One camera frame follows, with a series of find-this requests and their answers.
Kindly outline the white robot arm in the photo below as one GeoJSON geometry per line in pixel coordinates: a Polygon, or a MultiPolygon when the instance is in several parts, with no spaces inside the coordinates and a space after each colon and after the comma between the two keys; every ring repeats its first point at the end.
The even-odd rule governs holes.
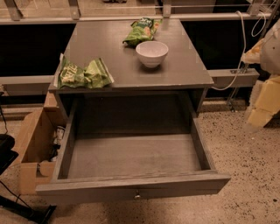
{"type": "Polygon", "coordinates": [[[280,111],[280,19],[266,33],[260,51],[261,69],[270,77],[261,85],[248,124],[264,127],[280,111]]]}

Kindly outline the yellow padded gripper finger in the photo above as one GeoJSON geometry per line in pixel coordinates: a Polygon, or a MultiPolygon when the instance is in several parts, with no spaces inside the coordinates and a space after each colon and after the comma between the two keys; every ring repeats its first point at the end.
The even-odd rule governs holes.
{"type": "Polygon", "coordinates": [[[272,76],[265,82],[259,82],[255,96],[248,123],[262,128],[280,111],[280,76],[272,76]]]}

